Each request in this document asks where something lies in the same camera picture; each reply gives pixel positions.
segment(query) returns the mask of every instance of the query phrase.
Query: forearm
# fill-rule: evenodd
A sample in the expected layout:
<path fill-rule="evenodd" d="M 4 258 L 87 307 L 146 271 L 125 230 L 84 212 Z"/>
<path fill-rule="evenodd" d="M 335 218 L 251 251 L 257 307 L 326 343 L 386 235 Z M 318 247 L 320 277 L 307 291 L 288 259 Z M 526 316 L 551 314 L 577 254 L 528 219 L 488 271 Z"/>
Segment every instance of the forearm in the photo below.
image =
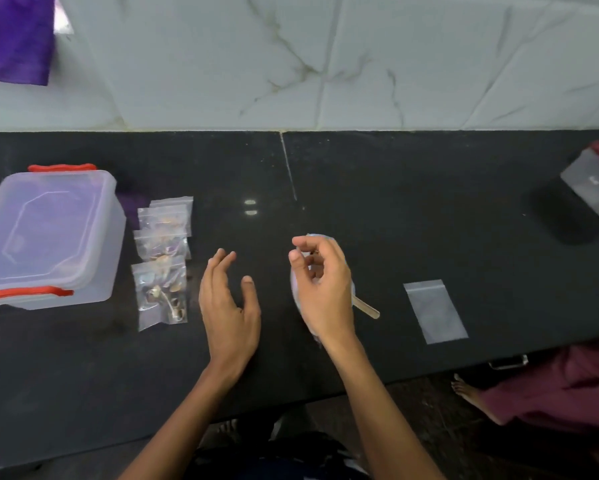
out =
<path fill-rule="evenodd" d="M 356 337 L 325 344 L 340 373 L 377 480 L 443 478 L 384 387 Z"/>
<path fill-rule="evenodd" d="M 119 480 L 181 478 L 219 403 L 233 383 L 226 374 L 212 366 L 207 367 L 193 390 Z"/>

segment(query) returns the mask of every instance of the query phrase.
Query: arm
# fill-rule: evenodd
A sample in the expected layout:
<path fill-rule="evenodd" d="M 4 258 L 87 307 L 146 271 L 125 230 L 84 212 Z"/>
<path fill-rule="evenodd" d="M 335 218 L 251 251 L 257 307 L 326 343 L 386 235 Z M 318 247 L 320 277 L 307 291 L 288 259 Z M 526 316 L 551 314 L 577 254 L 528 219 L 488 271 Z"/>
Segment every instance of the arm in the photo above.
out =
<path fill-rule="evenodd" d="M 209 260 L 200 283 L 200 308 L 211 361 L 167 422 L 119 480 L 181 478 L 226 393 L 238 381 L 256 351 L 260 308 L 253 280 L 242 279 L 244 310 L 235 305 L 227 269 L 236 258 L 220 249 Z"/>
<path fill-rule="evenodd" d="M 443 479 L 368 361 L 355 335 L 351 271 L 332 239 L 301 236 L 289 260 L 298 282 L 302 317 L 310 324 L 342 378 L 361 443 L 377 480 Z"/>

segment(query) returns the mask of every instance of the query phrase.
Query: translucent lid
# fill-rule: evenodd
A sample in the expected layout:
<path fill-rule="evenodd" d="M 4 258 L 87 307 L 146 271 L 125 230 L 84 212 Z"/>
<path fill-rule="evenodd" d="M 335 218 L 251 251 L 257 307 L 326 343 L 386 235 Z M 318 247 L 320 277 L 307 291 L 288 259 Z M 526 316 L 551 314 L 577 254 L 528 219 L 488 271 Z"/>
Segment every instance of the translucent lid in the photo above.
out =
<path fill-rule="evenodd" d="M 0 290 L 88 283 L 114 192 L 115 179 L 103 170 L 6 177 L 0 185 Z"/>

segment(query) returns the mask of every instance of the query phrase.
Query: wooden stick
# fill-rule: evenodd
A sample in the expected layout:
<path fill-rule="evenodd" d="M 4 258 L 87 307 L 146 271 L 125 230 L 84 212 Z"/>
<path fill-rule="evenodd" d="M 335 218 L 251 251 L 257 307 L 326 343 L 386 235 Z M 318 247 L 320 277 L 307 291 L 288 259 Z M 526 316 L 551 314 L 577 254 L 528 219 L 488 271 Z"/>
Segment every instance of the wooden stick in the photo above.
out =
<path fill-rule="evenodd" d="M 379 312 L 370 306 L 368 303 L 364 303 L 361 299 L 356 296 L 352 297 L 352 304 L 357 306 L 362 312 L 366 313 L 369 317 L 377 320 L 379 318 Z"/>

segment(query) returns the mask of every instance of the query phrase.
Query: hand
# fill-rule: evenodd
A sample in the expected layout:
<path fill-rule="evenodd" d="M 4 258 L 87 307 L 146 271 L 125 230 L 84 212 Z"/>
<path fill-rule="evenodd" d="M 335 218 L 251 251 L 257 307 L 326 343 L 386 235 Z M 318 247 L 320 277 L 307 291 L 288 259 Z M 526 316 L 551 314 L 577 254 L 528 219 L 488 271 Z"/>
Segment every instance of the hand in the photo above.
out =
<path fill-rule="evenodd" d="M 229 290 L 226 274 L 236 259 L 218 249 L 200 283 L 200 308 L 209 341 L 209 368 L 237 382 L 248 361 L 256 352 L 261 328 L 261 311 L 256 286 L 250 276 L 242 278 L 244 309 L 238 308 Z"/>
<path fill-rule="evenodd" d="M 351 270 L 334 239 L 324 236 L 293 237 L 298 250 L 289 253 L 298 282 L 299 306 L 304 321 L 325 347 L 355 336 L 351 305 Z"/>

